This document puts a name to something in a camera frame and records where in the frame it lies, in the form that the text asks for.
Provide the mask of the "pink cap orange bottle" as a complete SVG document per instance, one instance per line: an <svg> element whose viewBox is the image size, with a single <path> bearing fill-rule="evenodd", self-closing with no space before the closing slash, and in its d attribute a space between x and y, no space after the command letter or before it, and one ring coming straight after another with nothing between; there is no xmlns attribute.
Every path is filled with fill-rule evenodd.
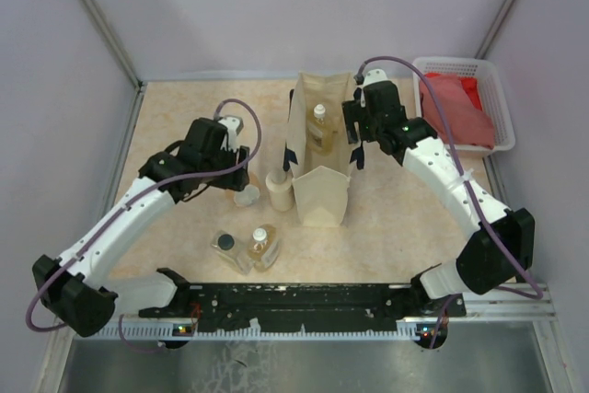
<svg viewBox="0 0 589 393"><path fill-rule="evenodd" d="M248 163L248 177L249 177L249 183L252 186L260 188L260 180L259 180L258 174L256 173L256 170L251 162Z"/></svg>

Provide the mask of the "beige canvas bag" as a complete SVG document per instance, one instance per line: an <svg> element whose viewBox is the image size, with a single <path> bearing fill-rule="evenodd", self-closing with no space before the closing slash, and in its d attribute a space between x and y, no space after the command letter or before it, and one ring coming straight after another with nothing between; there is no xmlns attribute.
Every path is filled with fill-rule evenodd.
<svg viewBox="0 0 589 393"><path fill-rule="evenodd" d="M292 90L283 168L292 176L297 214L307 227L341 225L348 205L348 189L354 168L363 166L361 145L349 144L342 103L353 99L356 84L352 74L312 75L301 73ZM332 145L327 154L311 148L306 128L313 108L321 104L332 123Z"/></svg>

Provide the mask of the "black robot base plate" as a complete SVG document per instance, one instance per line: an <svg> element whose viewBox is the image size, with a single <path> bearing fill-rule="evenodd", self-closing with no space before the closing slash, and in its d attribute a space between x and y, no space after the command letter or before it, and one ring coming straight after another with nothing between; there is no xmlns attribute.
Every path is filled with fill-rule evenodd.
<svg viewBox="0 0 589 393"><path fill-rule="evenodd" d="M176 319L178 338L397 338L440 347L462 295L425 301L407 284L188 283L140 318Z"/></svg>

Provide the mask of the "yellow liquid bottle white cap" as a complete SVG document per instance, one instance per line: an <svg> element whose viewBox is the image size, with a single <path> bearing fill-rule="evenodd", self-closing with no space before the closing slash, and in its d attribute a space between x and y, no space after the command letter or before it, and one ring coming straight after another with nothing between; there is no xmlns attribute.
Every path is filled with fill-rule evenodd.
<svg viewBox="0 0 589 393"><path fill-rule="evenodd" d="M306 115L306 147L319 155L332 152L335 122L327 108L319 103Z"/></svg>

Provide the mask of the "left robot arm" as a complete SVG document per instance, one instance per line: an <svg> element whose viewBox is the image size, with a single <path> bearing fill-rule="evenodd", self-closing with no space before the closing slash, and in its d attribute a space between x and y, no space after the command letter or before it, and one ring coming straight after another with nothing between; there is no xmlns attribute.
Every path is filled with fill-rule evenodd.
<svg viewBox="0 0 589 393"><path fill-rule="evenodd" d="M236 116L199 118L186 137L149 157L121 199L58 258L41 256L32 271L40 302L79 336L96 334L119 315L144 309L185 314L191 293L179 277L158 271L111 280L114 266L154 221L201 185L241 191L248 185L249 150L237 143Z"/></svg>

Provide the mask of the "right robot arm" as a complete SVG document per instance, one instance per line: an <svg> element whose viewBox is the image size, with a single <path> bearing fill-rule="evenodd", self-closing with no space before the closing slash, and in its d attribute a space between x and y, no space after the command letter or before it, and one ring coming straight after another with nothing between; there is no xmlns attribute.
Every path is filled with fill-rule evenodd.
<svg viewBox="0 0 589 393"><path fill-rule="evenodd" d="M430 188L467 239L456 259L413 279L412 307L429 316L450 295L484 295L516 276L528 281L533 215L526 209L513 211L495 199L461 167L427 121L408 118L397 86L383 71L356 80L357 92L342 105L349 141L378 143L384 154Z"/></svg>

